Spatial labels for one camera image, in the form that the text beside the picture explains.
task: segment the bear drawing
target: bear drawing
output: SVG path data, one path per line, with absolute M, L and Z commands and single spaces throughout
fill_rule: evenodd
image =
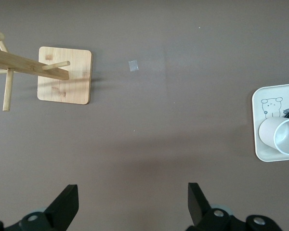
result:
M 281 102 L 283 98 L 264 99 L 262 102 L 262 109 L 265 114 L 265 118 L 280 117 Z

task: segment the white cup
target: white cup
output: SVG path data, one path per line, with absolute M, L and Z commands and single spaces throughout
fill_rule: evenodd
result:
M 271 117 L 262 122 L 259 136 L 263 143 L 289 155 L 289 119 Z

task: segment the wooden base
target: wooden base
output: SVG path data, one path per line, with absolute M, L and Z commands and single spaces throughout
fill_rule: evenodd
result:
M 87 104 L 90 101 L 92 53 L 86 50 L 41 47 L 39 62 L 55 64 L 70 61 L 61 69 L 69 72 L 69 80 L 39 76 L 38 99 L 61 103 Z

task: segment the wooden mug rack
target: wooden mug rack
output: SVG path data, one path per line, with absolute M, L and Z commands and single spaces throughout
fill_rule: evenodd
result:
M 38 62 L 9 53 L 3 40 L 4 35 L 0 32 L 0 74 L 6 73 L 3 111 L 10 110 L 14 72 L 39 76 L 40 100 L 77 104 L 90 101 L 90 51 L 41 47 Z

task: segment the white tray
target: white tray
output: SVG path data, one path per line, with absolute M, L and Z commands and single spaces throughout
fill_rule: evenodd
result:
M 260 124 L 268 117 L 284 117 L 289 110 L 289 84 L 264 87 L 255 91 L 252 96 L 252 112 L 256 155 L 265 162 L 289 160 L 278 150 L 264 144 L 259 137 Z

